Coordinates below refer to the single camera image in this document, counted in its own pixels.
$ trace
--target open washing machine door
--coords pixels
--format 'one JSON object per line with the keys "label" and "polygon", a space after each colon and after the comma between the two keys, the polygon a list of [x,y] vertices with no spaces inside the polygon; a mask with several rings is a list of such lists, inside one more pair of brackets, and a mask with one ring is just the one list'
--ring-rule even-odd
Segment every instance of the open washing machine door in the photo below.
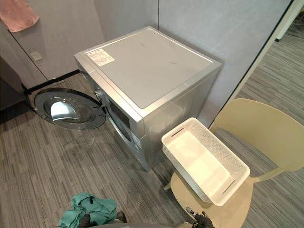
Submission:
{"label": "open washing machine door", "polygon": [[105,123],[106,115],[101,103],[73,89],[42,90],[34,103],[39,116],[66,129],[94,129]]}

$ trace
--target plastic basket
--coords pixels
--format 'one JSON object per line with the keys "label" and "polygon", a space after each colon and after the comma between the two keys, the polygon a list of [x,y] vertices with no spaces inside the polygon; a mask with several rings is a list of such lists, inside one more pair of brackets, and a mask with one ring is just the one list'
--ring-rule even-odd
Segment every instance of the plastic basket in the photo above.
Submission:
{"label": "plastic basket", "polygon": [[204,202],[224,205],[250,174],[248,166],[195,118],[161,141],[165,155]]}

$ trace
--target chair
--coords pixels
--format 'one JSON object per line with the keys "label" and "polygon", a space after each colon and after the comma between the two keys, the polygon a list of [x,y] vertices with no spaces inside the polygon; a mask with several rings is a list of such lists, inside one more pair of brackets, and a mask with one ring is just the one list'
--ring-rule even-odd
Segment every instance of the chair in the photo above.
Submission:
{"label": "chair", "polygon": [[290,116],[266,104],[235,99],[220,111],[210,131],[214,133],[217,128],[253,145],[278,168],[258,177],[249,176],[222,207],[203,202],[177,171],[164,189],[171,187],[184,210],[188,206],[198,213],[205,211],[215,227],[239,228],[246,219],[254,183],[304,166],[304,127]]}

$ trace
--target white sticker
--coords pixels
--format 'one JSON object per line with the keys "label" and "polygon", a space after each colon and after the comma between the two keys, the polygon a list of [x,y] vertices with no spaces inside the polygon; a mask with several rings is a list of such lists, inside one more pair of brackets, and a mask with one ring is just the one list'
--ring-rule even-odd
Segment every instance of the white sticker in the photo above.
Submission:
{"label": "white sticker", "polygon": [[95,62],[99,67],[111,63],[115,60],[102,48],[87,53],[87,56],[89,56],[91,60],[93,60],[93,62]]}

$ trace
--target green cloth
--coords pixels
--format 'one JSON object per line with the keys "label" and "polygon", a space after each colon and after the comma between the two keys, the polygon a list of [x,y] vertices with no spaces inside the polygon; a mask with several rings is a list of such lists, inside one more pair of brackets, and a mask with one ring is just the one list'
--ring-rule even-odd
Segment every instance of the green cloth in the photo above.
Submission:
{"label": "green cloth", "polygon": [[77,228],[85,213],[90,213],[91,223],[95,221],[98,225],[102,225],[116,218],[116,206],[112,199],[100,199],[93,194],[83,192],[73,196],[73,210],[66,210],[58,225]]}

